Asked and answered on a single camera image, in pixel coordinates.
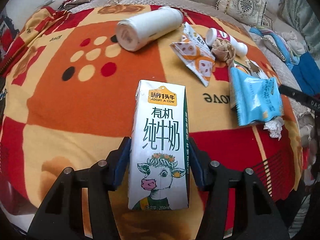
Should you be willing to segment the orange red patterned blanket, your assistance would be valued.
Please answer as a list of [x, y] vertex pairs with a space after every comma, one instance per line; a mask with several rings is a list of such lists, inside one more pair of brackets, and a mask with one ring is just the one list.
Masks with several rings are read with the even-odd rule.
[[135, 53], [117, 44], [118, 21], [155, 9], [44, 8], [29, 18], [1, 64], [1, 204], [8, 213], [34, 213], [65, 167], [88, 168], [131, 134], [141, 79], [185, 86], [189, 133], [212, 158], [235, 170], [253, 167], [274, 200], [298, 187], [302, 150], [288, 98], [282, 137], [272, 139], [260, 125], [237, 126], [224, 63], [216, 63], [208, 86], [184, 66], [170, 48], [180, 30]]

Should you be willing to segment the small white pink-label bottle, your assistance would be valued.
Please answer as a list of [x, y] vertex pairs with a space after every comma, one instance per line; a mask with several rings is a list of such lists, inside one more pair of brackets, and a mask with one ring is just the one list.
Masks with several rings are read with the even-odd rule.
[[225, 33], [224, 31], [215, 29], [215, 28], [210, 28], [207, 33], [206, 33], [206, 38], [205, 42], [207, 46], [213, 47], [213, 43], [218, 39], [222, 39], [223, 41], [228, 41], [230, 44], [235, 48], [235, 53], [239, 57], [244, 57], [247, 55], [248, 52], [248, 47], [242, 43], [238, 42], [234, 37], [231, 35]]

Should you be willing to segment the white medicine box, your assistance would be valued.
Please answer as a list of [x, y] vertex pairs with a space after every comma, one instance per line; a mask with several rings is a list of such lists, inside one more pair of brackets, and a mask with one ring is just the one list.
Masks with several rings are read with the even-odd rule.
[[230, 71], [233, 67], [238, 68], [250, 76], [260, 79], [268, 79], [266, 73], [254, 61], [246, 60], [244, 63], [240, 63], [234, 60], [228, 67], [228, 70]]

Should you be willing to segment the embroidered cream cushion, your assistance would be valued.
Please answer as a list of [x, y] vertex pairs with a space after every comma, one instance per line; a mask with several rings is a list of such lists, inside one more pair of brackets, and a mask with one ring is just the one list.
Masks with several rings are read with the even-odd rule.
[[216, 9], [252, 27], [263, 24], [266, 0], [217, 0]]

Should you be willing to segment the crumpled white tissue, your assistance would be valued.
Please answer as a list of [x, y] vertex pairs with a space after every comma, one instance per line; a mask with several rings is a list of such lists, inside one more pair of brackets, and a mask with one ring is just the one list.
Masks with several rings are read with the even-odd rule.
[[269, 136], [273, 139], [281, 139], [284, 120], [281, 116], [272, 118], [271, 120], [264, 121], [263, 129], [269, 132]]

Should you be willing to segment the blue folded cloth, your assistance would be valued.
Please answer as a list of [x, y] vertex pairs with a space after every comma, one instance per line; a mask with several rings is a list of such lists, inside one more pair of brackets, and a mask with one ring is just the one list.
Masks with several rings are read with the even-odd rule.
[[309, 52], [300, 56], [299, 64], [292, 68], [292, 74], [303, 93], [310, 96], [319, 94], [320, 71]]

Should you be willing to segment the blue snack bag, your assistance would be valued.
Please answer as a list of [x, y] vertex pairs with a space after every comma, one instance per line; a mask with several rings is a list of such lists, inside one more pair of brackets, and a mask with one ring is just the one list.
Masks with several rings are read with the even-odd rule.
[[239, 126], [269, 122], [284, 114], [275, 77], [261, 79], [236, 67], [232, 67], [229, 73]]

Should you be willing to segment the white thermos bottle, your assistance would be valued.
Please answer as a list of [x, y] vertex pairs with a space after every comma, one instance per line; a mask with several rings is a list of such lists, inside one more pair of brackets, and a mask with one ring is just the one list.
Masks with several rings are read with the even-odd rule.
[[180, 10], [160, 7], [121, 20], [116, 25], [116, 38], [127, 51], [138, 51], [148, 43], [178, 29], [184, 16]]

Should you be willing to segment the white milk carton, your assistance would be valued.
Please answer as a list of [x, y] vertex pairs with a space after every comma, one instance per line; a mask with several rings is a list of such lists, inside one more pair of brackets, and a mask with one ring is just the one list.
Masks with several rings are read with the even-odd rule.
[[140, 80], [130, 149], [128, 208], [187, 209], [189, 192], [185, 86]]

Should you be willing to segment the orange white snack wrapper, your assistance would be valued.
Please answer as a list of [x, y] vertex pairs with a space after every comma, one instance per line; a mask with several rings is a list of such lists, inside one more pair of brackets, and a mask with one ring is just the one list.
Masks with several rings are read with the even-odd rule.
[[201, 35], [185, 22], [181, 40], [172, 42], [170, 47], [184, 65], [198, 77], [204, 87], [208, 87], [215, 65], [215, 56]]

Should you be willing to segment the pile of clothes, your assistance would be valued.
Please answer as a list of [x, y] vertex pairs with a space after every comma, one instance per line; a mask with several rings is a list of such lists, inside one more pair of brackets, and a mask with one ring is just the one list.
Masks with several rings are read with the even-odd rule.
[[65, 0], [58, 7], [58, 10], [71, 10], [79, 5], [90, 3], [93, 0]]

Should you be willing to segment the colorful striped blanket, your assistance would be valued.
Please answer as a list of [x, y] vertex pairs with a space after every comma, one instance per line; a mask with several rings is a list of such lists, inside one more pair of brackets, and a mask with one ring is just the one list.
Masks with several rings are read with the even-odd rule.
[[294, 55], [287, 42], [274, 31], [263, 27], [251, 27], [249, 32], [260, 36], [264, 45], [276, 54], [289, 69], [292, 69], [294, 65], [299, 64], [299, 57]]

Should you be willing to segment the crumpled brown paper ball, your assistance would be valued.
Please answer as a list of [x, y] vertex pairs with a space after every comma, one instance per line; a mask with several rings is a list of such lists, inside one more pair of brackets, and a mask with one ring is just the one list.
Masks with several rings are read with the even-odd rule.
[[228, 40], [217, 38], [213, 44], [211, 52], [217, 57], [219, 61], [225, 62], [230, 66], [236, 56], [235, 48]]

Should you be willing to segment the teal floral curtain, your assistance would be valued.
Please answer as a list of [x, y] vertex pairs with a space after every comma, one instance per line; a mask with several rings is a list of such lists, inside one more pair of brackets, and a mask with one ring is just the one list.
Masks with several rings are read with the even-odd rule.
[[280, 0], [278, 16], [305, 39], [319, 34], [319, 20], [307, 0]]

